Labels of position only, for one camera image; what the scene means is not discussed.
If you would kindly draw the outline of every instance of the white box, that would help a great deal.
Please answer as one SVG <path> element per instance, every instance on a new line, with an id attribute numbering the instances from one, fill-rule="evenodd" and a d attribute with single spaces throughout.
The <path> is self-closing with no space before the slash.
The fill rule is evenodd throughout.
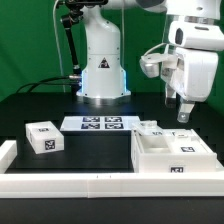
<path id="1" fill-rule="evenodd" d="M 139 127 L 132 130 L 136 173 L 215 172 L 217 155 L 194 130 Z"/>
<path id="2" fill-rule="evenodd" d="M 16 141 L 5 141 L 0 147 L 0 173 L 3 174 L 9 168 L 17 156 Z"/>
<path id="3" fill-rule="evenodd" d="M 64 150 L 64 136 L 50 121 L 26 124 L 26 137 L 36 154 Z"/>

